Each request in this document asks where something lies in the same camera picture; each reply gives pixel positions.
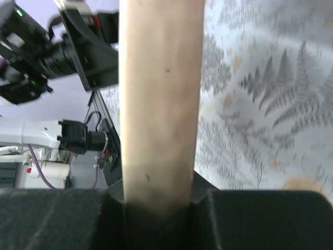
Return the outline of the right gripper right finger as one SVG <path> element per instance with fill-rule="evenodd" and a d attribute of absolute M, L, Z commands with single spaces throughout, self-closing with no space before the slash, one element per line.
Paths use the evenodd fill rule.
<path fill-rule="evenodd" d="M 332 206 L 313 191 L 219 190 L 194 175 L 193 249 L 332 249 Z"/>

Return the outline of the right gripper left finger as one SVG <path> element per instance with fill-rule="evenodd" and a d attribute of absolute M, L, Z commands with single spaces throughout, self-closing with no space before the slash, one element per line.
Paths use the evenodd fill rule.
<path fill-rule="evenodd" d="M 1 249 L 127 249 L 122 182 L 103 189 L 2 189 Z"/>

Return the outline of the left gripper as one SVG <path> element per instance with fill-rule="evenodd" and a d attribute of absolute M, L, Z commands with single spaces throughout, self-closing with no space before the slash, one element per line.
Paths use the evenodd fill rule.
<path fill-rule="evenodd" d="M 118 84 L 119 12 L 60 12 L 67 31 L 53 43 L 45 30 L 18 5 L 1 5 L 1 104 L 34 101 L 53 89 L 48 81 L 77 72 L 86 91 Z"/>

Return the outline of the pale green plate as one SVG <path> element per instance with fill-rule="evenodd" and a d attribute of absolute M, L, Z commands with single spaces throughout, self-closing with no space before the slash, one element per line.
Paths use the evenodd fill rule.
<path fill-rule="evenodd" d="M 204 1 L 121 1 L 119 100 L 125 201 L 189 202 L 202 64 Z"/>

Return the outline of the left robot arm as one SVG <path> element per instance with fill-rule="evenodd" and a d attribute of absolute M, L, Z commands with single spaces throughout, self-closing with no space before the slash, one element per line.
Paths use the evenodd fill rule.
<path fill-rule="evenodd" d="M 1 104 L 25 104 L 53 89 L 54 80 L 77 74 L 85 91 L 118 83 L 119 14 L 91 12 L 84 1 L 63 1 L 43 28 L 14 1 L 1 4 Z M 89 131 L 72 120 L 1 120 L 2 145 L 33 145 L 84 154 L 104 152 L 113 133 Z"/>

